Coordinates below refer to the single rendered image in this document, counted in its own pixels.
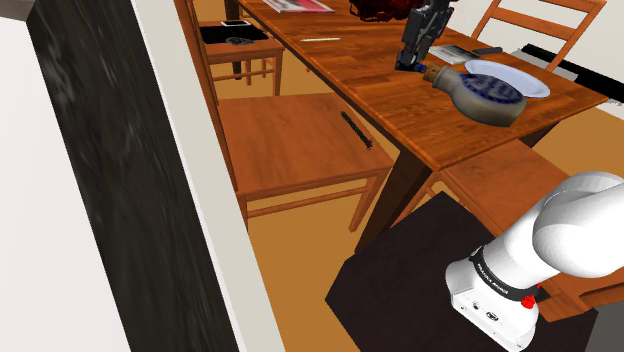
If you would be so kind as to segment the grey book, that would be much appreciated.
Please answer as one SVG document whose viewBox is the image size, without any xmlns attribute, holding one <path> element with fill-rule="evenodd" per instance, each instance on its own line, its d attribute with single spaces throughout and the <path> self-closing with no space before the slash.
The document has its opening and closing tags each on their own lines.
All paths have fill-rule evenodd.
<svg viewBox="0 0 624 352">
<path fill-rule="evenodd" d="M 428 53 L 450 65 L 459 65 L 467 61 L 480 59 L 479 55 L 457 45 L 432 46 L 429 48 Z"/>
</svg>

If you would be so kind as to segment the wooden dining table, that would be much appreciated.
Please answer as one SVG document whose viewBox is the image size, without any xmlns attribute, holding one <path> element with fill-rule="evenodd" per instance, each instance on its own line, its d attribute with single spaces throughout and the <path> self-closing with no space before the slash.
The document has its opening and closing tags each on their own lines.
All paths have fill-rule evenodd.
<svg viewBox="0 0 624 352">
<path fill-rule="evenodd" d="M 330 14 L 278 13 L 263 0 L 225 0 L 226 15 L 252 16 L 290 52 L 365 117 L 400 151 L 356 246 L 362 251 L 388 230 L 431 173 L 519 138 L 536 143 L 559 121 L 593 108 L 606 96 L 510 54 L 496 60 L 523 70 L 550 89 L 532 99 L 509 128 L 464 117 L 420 75 L 395 70 L 404 22 L 367 23 L 347 0 L 321 0 Z M 340 37 L 339 41 L 301 42 Z"/>
</svg>

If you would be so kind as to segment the dark red rounded object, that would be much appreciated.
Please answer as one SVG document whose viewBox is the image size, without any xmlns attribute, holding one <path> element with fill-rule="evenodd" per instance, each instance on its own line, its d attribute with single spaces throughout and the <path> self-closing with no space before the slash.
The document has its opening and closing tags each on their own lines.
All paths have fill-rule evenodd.
<svg viewBox="0 0 624 352">
<path fill-rule="evenodd" d="M 365 22 L 403 20 L 424 0 L 349 0 L 349 12 Z"/>
</svg>

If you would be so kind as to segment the black slim stick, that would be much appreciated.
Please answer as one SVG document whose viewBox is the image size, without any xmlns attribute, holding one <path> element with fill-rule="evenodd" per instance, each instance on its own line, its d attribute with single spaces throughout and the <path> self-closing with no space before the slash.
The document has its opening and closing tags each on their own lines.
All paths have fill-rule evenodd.
<svg viewBox="0 0 624 352">
<path fill-rule="evenodd" d="M 363 133 L 363 131 L 345 111 L 341 111 L 340 114 L 342 118 L 348 123 L 350 128 L 357 134 L 359 139 L 365 144 L 366 149 L 370 150 L 373 146 L 373 141 Z"/>
</svg>

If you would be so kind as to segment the red and white magazine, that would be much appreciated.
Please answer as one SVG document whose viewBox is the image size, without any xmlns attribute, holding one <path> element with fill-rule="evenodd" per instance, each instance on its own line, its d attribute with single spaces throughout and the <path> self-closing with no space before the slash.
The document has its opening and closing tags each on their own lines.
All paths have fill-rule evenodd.
<svg viewBox="0 0 624 352">
<path fill-rule="evenodd" d="M 334 13 L 318 0 L 263 0 L 278 13 Z"/>
</svg>

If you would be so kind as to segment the grey flask with blue pattern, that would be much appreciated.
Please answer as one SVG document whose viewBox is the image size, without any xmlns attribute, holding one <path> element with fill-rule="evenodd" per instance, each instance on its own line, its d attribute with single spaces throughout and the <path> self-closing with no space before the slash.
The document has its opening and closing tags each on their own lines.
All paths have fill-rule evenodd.
<svg viewBox="0 0 624 352">
<path fill-rule="evenodd" d="M 510 127 L 528 104 L 525 96 L 503 80 L 485 74 L 459 73 L 431 64 L 423 79 L 448 94 L 467 118 L 495 127 Z"/>
</svg>

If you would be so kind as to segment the wooden chair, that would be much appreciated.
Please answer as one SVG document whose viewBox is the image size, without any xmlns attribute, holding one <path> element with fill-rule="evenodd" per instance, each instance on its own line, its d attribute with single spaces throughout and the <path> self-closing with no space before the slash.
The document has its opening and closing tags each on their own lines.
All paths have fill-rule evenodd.
<svg viewBox="0 0 624 352">
<path fill-rule="evenodd" d="M 514 141 L 432 173 L 399 217 L 409 215 L 425 195 L 434 196 L 432 186 L 441 181 L 460 205 L 498 236 L 567 178 L 537 152 Z M 537 296 L 540 314 L 553 322 L 624 302 L 624 268 L 595 279 L 558 274 L 541 287 L 544 291 Z"/>
<path fill-rule="evenodd" d="M 249 210 L 251 201 L 363 179 L 349 225 L 356 231 L 393 166 L 342 118 L 348 106 L 334 93 L 217 99 L 201 83 L 245 220 L 338 198 L 338 193 Z"/>
<path fill-rule="evenodd" d="M 269 38 L 240 46 L 228 43 L 206 44 L 200 33 L 200 22 L 192 0 L 173 1 L 201 83 L 213 83 L 210 65 L 241 61 L 245 63 L 245 72 L 220 76 L 216 80 L 245 78 L 250 83 L 252 76 L 272 73 L 273 95 L 280 95 L 285 48 L 278 41 Z"/>
<path fill-rule="evenodd" d="M 524 29 L 538 32 L 553 38 L 563 40 L 565 44 L 546 66 L 545 70 L 553 72 L 583 35 L 589 25 L 607 4 L 606 0 L 540 0 L 541 2 L 557 5 L 567 9 L 583 12 L 585 17 L 577 27 L 568 27 L 555 22 L 522 14 L 506 8 L 501 8 L 502 0 L 493 0 L 483 17 L 474 29 L 471 37 L 477 39 L 487 23 L 495 19 Z"/>
</svg>

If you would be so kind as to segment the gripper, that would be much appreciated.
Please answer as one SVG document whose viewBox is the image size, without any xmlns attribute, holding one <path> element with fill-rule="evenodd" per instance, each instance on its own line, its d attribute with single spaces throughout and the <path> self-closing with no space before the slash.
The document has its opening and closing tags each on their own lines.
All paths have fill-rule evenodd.
<svg viewBox="0 0 624 352">
<path fill-rule="evenodd" d="M 453 14 L 458 0 L 423 0 L 411 9 L 402 36 L 404 47 L 396 57 L 395 69 L 423 73 L 422 63 L 436 37 L 440 37 Z"/>
</svg>

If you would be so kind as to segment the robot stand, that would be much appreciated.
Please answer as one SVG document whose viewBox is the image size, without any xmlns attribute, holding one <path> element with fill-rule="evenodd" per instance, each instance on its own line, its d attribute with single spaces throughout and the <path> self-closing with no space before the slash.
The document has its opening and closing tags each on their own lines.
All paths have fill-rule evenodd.
<svg viewBox="0 0 624 352">
<path fill-rule="evenodd" d="M 350 257 L 326 301 L 361 352 L 507 352 L 453 308 L 445 280 L 449 264 L 494 239 L 440 192 Z M 585 352 L 597 315 L 539 313 L 521 352 Z"/>
</svg>

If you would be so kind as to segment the white plate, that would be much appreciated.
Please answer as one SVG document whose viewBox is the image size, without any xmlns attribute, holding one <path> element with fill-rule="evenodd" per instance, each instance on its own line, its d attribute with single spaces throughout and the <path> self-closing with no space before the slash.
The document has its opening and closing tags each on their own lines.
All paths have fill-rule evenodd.
<svg viewBox="0 0 624 352">
<path fill-rule="evenodd" d="M 498 78 L 514 87 L 525 97 L 546 98 L 550 95 L 549 87 L 541 80 L 508 65 L 478 59 L 467 61 L 464 67 L 471 74 L 484 74 Z"/>
</svg>

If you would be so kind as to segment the black flat tablet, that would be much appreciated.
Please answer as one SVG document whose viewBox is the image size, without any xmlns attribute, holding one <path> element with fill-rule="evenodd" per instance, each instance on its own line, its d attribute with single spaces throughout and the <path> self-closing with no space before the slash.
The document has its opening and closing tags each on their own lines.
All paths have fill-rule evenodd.
<svg viewBox="0 0 624 352">
<path fill-rule="evenodd" d="M 241 37 L 259 40 L 268 40 L 268 35 L 253 25 L 241 27 L 205 26 L 200 28 L 201 36 L 205 44 L 227 43 L 228 37 Z"/>
</svg>

